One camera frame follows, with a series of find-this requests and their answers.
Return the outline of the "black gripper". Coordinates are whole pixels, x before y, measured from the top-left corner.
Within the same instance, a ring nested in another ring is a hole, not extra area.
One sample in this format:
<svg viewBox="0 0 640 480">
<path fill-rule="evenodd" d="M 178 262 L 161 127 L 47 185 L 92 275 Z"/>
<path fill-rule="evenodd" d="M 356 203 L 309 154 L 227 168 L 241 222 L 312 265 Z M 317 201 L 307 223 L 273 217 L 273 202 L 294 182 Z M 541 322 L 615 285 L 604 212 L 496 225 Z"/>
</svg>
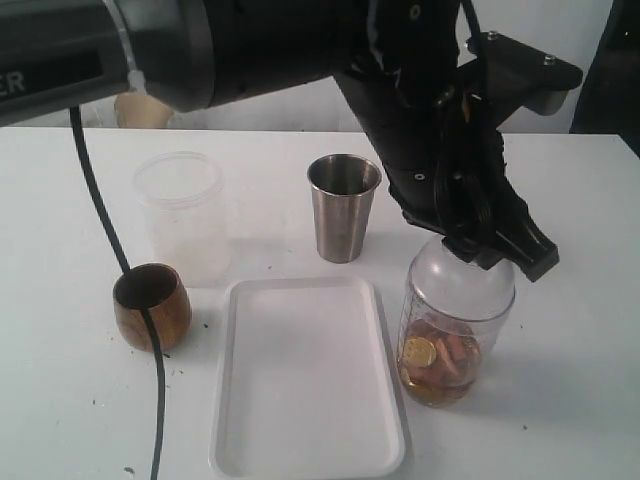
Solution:
<svg viewBox="0 0 640 480">
<path fill-rule="evenodd" d="M 559 251 L 532 220 L 506 178 L 504 141 L 465 119 L 455 93 L 441 107 L 410 108 L 382 75 L 349 71 L 336 82 L 390 182 L 406 220 L 443 234 L 459 260 L 491 270 L 504 258 L 536 282 L 559 263 Z"/>
</svg>

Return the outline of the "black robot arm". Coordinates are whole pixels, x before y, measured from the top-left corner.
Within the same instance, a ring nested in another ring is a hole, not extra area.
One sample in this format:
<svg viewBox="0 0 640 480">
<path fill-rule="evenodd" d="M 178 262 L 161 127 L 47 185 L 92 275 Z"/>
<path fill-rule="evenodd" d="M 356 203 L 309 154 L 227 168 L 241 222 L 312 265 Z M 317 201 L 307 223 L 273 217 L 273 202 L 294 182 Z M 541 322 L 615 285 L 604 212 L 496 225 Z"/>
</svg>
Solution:
<svg viewBox="0 0 640 480">
<path fill-rule="evenodd" d="M 179 112 L 333 78 L 412 225 L 537 280 L 559 260 L 505 174 L 469 1 L 5 1 L 1 122 L 141 89 Z"/>
</svg>

